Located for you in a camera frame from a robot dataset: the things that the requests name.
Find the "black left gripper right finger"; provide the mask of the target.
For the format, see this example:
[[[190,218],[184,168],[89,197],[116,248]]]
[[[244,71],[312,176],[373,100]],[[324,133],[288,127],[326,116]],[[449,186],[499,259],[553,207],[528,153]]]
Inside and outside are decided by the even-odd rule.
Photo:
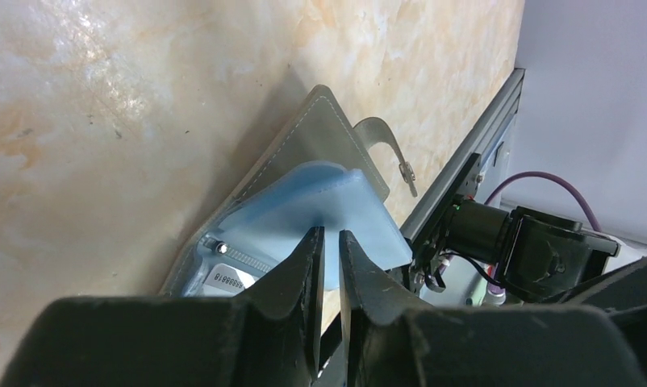
[[[339,234],[349,386],[647,386],[637,354],[593,306],[435,307]]]

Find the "grey-green leather card holder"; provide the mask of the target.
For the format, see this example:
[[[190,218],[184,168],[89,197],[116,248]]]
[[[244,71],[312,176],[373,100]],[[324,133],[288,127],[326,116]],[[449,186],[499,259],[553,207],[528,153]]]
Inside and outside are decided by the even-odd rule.
[[[414,171],[390,126],[379,117],[368,117],[352,125],[331,89],[316,85],[247,176],[184,243],[160,293],[171,297],[182,296],[201,267],[195,248],[211,226],[233,207],[254,197],[301,164],[323,160],[348,169],[360,169],[380,200],[385,201],[390,195],[390,188],[369,155],[369,150],[379,143],[392,148],[399,161],[399,173],[408,184],[412,196],[416,197],[418,191]]]

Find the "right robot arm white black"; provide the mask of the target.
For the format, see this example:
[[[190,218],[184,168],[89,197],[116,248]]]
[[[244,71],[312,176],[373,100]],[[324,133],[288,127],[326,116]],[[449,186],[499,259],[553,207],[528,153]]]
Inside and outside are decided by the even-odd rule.
[[[407,285],[443,292],[448,266],[461,259],[487,295],[523,303],[561,300],[647,257],[646,249],[580,222],[521,206],[501,210],[460,194],[437,206],[411,247]]]

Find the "white VIP card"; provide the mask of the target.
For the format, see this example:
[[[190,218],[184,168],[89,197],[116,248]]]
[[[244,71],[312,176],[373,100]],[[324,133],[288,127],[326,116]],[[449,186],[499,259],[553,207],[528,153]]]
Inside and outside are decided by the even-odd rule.
[[[258,277],[227,264],[217,264],[207,275],[200,288],[200,296],[233,297],[252,286]]]

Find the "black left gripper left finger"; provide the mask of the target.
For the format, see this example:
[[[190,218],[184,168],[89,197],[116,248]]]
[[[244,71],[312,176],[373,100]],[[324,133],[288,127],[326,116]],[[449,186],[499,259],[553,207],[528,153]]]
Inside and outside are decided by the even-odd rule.
[[[3,386],[308,386],[319,373],[324,229],[231,298],[77,297],[31,324]]]

